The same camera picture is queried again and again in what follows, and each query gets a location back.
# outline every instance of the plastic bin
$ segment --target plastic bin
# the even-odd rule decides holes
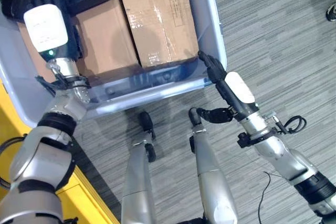
[[[226,54],[215,0],[190,0],[200,50],[226,68]],[[0,14],[0,77],[21,119],[36,126],[52,96],[34,78],[30,59],[15,22]],[[93,102],[85,119],[140,106],[209,85],[202,62],[185,63],[125,78],[89,90]]]

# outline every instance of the yellow platform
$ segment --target yellow platform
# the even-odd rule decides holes
[[[1,80],[0,101],[0,143],[9,138],[29,133],[30,128],[18,117]],[[0,157],[0,176],[7,181],[9,166],[19,146],[20,144],[10,146]],[[0,199],[6,193],[6,190],[0,188]],[[119,223],[78,167],[75,168],[69,183],[57,191],[57,195],[62,202],[65,219],[78,217],[79,224]]]

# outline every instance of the cardboard box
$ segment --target cardboard box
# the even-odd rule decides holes
[[[122,0],[142,67],[197,55],[189,0]]]
[[[78,14],[74,23],[84,54],[77,61],[77,67],[91,85],[129,77],[141,71],[120,0],[110,0]],[[25,25],[18,25],[38,74],[49,82],[54,81],[53,73],[46,68],[46,62],[30,41]]]

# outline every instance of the shoe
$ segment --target shoe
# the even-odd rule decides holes
[[[332,4],[326,12],[327,20],[336,21],[336,3]]]

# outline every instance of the gray carpet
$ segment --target gray carpet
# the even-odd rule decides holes
[[[240,73],[262,113],[286,121],[300,114],[308,127],[283,139],[304,153],[336,183],[336,23],[325,11],[336,0],[217,0],[224,28],[228,70]],[[78,125],[84,153],[79,165],[112,212],[120,217],[129,143],[140,131],[136,114],[147,110],[155,124],[158,160],[150,164],[158,223],[176,223],[203,213],[195,157],[188,138],[191,106],[224,107],[213,86]],[[275,172],[252,148],[240,149],[238,123],[205,123],[210,142],[236,200],[239,223],[258,223],[257,207]],[[295,189],[272,177],[261,208],[263,224],[317,224],[319,218]]]

